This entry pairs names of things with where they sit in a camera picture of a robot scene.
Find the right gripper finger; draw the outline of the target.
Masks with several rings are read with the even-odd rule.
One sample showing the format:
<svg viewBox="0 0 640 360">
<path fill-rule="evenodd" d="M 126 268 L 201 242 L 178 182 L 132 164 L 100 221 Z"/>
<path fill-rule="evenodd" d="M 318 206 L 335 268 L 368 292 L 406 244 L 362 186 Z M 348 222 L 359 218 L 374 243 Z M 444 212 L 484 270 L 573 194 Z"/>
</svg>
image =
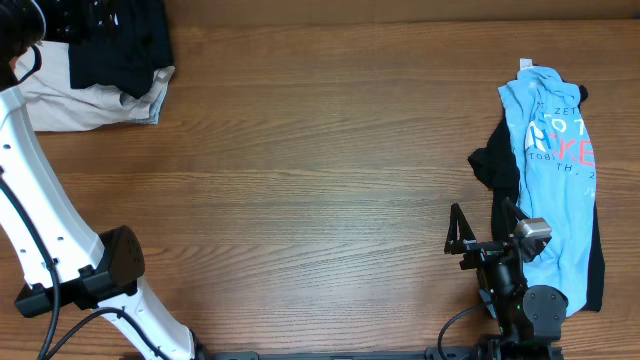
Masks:
<svg viewBox="0 0 640 360">
<path fill-rule="evenodd" d="M 512 239 L 517 224 L 525 218 L 525 214 L 509 197 L 502 201 L 501 208 L 506 223 L 507 238 Z"/>
<path fill-rule="evenodd" d="M 468 248 L 475 243 L 476 236 L 466 220 L 461 207 L 458 203 L 452 204 L 444 252 L 465 253 Z"/>
</svg>

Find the black t-shirt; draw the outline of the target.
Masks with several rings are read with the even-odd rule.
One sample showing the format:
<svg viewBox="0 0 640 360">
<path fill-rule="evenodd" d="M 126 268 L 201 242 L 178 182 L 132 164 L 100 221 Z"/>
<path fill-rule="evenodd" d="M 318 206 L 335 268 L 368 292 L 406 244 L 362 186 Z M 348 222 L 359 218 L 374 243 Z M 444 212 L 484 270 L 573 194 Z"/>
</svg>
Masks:
<svg viewBox="0 0 640 360">
<path fill-rule="evenodd" d="M 67 43 L 70 87 L 114 86 L 135 99 L 174 64 L 163 0 L 37 3 L 49 41 Z"/>
</svg>

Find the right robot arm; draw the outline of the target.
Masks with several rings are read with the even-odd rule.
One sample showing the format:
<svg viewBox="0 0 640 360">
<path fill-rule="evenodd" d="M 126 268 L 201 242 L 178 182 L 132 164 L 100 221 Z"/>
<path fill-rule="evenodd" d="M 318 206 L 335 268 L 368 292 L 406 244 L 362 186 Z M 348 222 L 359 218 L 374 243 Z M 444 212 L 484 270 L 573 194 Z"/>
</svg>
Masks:
<svg viewBox="0 0 640 360">
<path fill-rule="evenodd" d="M 551 241 L 552 229 L 542 218 L 530 218 L 510 199 L 502 204 L 514 229 L 500 241 L 479 242 L 457 203 L 451 205 L 444 252 L 462 255 L 460 268 L 474 270 L 483 302 L 452 317 L 440 330 L 437 351 L 445 359 L 445 332 L 458 319 L 481 311 L 493 312 L 500 333 L 483 335 L 467 351 L 467 359 L 561 359 L 561 338 L 568 299 L 548 285 L 530 285 L 524 265 L 534 260 Z"/>
</svg>

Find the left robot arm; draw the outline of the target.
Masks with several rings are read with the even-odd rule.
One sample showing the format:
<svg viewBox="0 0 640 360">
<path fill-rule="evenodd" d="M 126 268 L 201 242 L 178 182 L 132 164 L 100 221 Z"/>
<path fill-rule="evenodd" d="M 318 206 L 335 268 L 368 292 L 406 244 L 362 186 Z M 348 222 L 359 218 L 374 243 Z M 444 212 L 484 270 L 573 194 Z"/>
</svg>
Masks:
<svg viewBox="0 0 640 360">
<path fill-rule="evenodd" d="M 78 214 L 32 128 L 22 82 L 11 61 L 37 42 L 79 43 L 112 34 L 114 9 L 105 1 L 23 1 L 1 4 L 1 226 L 11 241 L 25 284 L 15 306 L 26 318 L 50 314 L 38 354 L 52 358 L 81 325 L 104 317 L 145 359 L 208 359 L 194 332 L 178 322 L 147 283 L 140 243 L 127 226 L 97 234 Z M 60 310 L 90 310 L 60 340 Z"/>
</svg>

